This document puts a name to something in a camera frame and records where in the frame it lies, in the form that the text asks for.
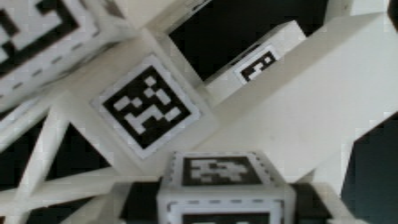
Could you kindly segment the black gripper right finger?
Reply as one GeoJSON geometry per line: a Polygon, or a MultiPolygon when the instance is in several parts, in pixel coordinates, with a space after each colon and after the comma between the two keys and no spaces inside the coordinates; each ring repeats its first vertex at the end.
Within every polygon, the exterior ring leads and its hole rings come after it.
{"type": "Polygon", "coordinates": [[[357,219],[326,183],[293,183],[293,224],[367,224],[357,219]]]}

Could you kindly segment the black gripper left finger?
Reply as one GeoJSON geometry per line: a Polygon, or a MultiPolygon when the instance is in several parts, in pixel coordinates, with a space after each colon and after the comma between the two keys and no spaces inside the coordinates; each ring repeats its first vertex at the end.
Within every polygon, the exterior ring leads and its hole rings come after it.
{"type": "Polygon", "coordinates": [[[158,182],[119,182],[108,192],[99,224],[158,224],[158,182]]]}

